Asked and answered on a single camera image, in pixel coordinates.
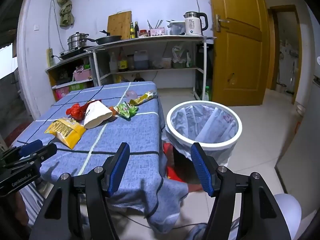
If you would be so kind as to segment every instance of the green snack bag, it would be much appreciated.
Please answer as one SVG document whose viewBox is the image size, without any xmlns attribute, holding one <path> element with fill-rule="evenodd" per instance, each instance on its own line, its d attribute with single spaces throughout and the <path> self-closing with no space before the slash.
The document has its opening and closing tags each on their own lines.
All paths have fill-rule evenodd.
<svg viewBox="0 0 320 240">
<path fill-rule="evenodd" d="M 130 117 L 129 108 L 128 108 L 126 102 L 123 102 L 123 103 L 119 104 L 118 106 L 115 106 L 114 109 L 115 109 L 120 115 L 123 115 L 125 118 L 129 118 L 129 117 Z"/>
<path fill-rule="evenodd" d="M 130 117 L 134 116 L 137 113 L 138 109 L 139 109 L 137 106 L 133 106 L 133 105 L 130 105 L 130 104 L 128 104 L 128 107 L 129 107 Z"/>
<path fill-rule="evenodd" d="M 127 104 L 126 102 L 123 102 L 119 104 L 118 106 L 113 107 L 120 115 L 124 116 L 125 118 L 132 117 L 136 114 L 138 111 L 138 107 Z"/>
</svg>

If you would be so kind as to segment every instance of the blue tablecloth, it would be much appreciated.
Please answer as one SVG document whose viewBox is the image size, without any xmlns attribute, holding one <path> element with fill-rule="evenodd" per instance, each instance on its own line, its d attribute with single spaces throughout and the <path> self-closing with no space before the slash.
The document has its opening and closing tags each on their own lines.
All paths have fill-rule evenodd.
<svg viewBox="0 0 320 240">
<path fill-rule="evenodd" d="M 37 139 L 46 145 L 54 136 L 44 131 L 52 121 L 67 117 L 66 110 L 73 104 L 83 105 L 91 99 L 101 99 L 106 106 L 116 106 L 128 101 L 125 96 L 128 90 L 140 96 L 156 90 L 156 86 L 152 82 L 129 82 L 72 91 L 30 124 L 14 145 L 24 145 Z M 64 172 L 72 176 L 86 174 L 96 166 L 103 165 L 122 142 L 127 142 L 131 156 L 119 190 L 109 202 L 142 211 L 154 230 L 168 232 L 179 216 L 180 202 L 188 194 L 188 187 L 165 176 L 167 159 L 161 146 L 164 126 L 160 100 L 154 98 L 140 105 L 138 113 L 130 120 L 118 117 L 113 122 L 106 120 L 87 130 L 73 150 L 54 139 L 59 150 L 42 163 L 41 175 L 43 179 L 54 183 Z"/>
</svg>

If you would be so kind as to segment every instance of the trash can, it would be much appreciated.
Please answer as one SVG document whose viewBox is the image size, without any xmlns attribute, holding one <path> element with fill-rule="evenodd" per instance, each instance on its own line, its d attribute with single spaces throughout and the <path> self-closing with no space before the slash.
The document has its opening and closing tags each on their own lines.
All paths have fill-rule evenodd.
<svg viewBox="0 0 320 240">
<path fill-rule="evenodd" d="M 163 140 L 191 160 L 191 146 L 199 142 L 218 165 L 227 165 L 242 132 L 238 115 L 230 108 L 210 101 L 188 101 L 173 107 L 166 118 Z"/>
</svg>

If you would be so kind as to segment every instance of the white trash can rim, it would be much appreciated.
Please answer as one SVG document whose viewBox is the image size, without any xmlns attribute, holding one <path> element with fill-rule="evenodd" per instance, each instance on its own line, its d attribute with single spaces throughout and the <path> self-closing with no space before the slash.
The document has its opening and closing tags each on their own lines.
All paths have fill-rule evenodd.
<svg viewBox="0 0 320 240">
<path fill-rule="evenodd" d="M 185 144 L 189 147 L 191 147 L 196 142 L 196 141 L 190 140 L 190 139 L 182 136 L 180 133 L 178 133 L 175 130 L 175 128 L 173 127 L 172 122 L 171 122 L 171 116 L 173 115 L 173 113 L 175 113 L 176 111 L 178 111 L 179 109 L 181 109 L 183 107 L 194 106 L 194 105 L 212 106 L 212 107 L 217 107 L 219 109 L 222 109 L 226 113 L 230 114 L 233 117 L 233 119 L 236 120 L 236 123 L 238 125 L 238 131 L 237 131 L 236 135 L 233 136 L 228 141 L 221 142 L 221 143 L 201 143 L 201 142 L 199 142 L 199 144 L 203 150 L 205 150 L 205 151 L 222 150 L 222 149 L 226 149 L 226 148 L 231 147 L 232 145 L 234 145 L 237 142 L 237 140 L 240 137 L 241 132 L 242 132 L 242 122 L 241 122 L 240 118 L 238 117 L 238 115 L 234 111 L 232 111 L 230 108 L 228 108 L 224 105 L 221 105 L 221 104 L 218 104 L 215 102 L 210 102 L 210 101 L 202 101 L 202 100 L 183 102 L 183 103 L 178 104 L 178 105 L 174 106 L 173 108 L 171 108 L 171 110 L 169 111 L 169 113 L 167 115 L 167 127 L 169 129 L 169 132 L 173 135 L 174 138 L 176 138 L 180 143 Z"/>
</svg>

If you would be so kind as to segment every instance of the wall outlet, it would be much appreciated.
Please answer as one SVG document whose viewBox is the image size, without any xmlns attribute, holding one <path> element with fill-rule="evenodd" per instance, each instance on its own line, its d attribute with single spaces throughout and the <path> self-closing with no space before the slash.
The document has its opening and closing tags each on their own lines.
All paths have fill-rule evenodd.
<svg viewBox="0 0 320 240">
<path fill-rule="evenodd" d="M 51 57 L 53 56 L 53 51 L 51 48 L 48 48 L 47 49 L 47 63 L 48 63 L 48 67 L 51 67 L 54 65 L 54 60 L 53 58 Z"/>
</svg>

